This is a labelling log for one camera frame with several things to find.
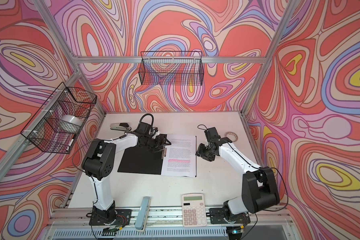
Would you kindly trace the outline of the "printed paper sheet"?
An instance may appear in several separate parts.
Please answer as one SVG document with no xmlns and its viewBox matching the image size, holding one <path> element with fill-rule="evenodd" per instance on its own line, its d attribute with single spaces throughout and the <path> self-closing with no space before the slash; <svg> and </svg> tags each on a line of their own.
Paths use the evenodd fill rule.
<svg viewBox="0 0 360 240">
<path fill-rule="evenodd" d="M 161 175 L 171 177 L 197 176 L 197 137 L 167 135 L 171 145 L 165 147 Z"/>
</svg>

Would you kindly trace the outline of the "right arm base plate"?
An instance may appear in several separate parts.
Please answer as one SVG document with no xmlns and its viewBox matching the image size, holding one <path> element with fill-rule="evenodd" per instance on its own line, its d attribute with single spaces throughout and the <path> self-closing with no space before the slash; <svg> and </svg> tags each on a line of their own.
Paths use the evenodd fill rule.
<svg viewBox="0 0 360 240">
<path fill-rule="evenodd" d="M 223 208 L 210 208 L 209 216 L 211 224 L 241 224 L 246 226 L 251 222 L 248 214 L 232 214 L 229 209 Z"/>
</svg>

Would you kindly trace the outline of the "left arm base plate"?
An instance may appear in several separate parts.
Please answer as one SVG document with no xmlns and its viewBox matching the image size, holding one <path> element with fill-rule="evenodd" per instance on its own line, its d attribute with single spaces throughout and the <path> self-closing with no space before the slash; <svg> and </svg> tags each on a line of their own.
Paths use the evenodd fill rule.
<svg viewBox="0 0 360 240">
<path fill-rule="evenodd" d="M 124 227 L 129 225 L 131 214 L 131 209 L 116 209 L 109 211 L 93 209 L 91 213 L 86 214 L 86 217 L 90 218 L 90 226 Z"/>
</svg>

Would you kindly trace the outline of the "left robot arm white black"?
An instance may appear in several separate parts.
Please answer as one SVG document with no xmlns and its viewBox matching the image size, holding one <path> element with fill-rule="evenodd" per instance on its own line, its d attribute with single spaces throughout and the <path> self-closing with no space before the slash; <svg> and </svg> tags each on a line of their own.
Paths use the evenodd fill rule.
<svg viewBox="0 0 360 240">
<path fill-rule="evenodd" d="M 109 178 L 114 168 L 116 153 L 136 146 L 159 152 L 171 144 L 166 135 L 151 136 L 135 132 L 128 132 L 116 139 L 92 141 L 82 162 L 82 169 L 91 180 L 96 196 L 91 219 L 99 217 L 110 224 L 117 217 Z"/>
</svg>

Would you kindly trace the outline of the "blue folder black inside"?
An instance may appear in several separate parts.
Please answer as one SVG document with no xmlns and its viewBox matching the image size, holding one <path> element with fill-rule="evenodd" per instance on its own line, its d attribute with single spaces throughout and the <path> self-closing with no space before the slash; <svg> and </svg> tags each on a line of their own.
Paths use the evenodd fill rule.
<svg viewBox="0 0 360 240">
<path fill-rule="evenodd" d="M 157 152 L 133 147 L 124 151 L 117 172 L 161 175 L 165 147 Z"/>
</svg>

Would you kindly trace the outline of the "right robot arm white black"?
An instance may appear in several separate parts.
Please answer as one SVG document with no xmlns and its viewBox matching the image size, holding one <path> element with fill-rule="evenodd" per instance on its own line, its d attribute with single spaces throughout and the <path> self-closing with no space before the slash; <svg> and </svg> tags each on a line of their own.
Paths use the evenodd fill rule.
<svg viewBox="0 0 360 240">
<path fill-rule="evenodd" d="M 241 195 L 223 203 L 223 216 L 227 221 L 233 222 L 237 216 L 256 214 L 280 203 L 273 170 L 251 161 L 228 138 L 212 139 L 206 145 L 199 144 L 196 156 L 208 162 L 219 156 L 242 176 Z"/>
</svg>

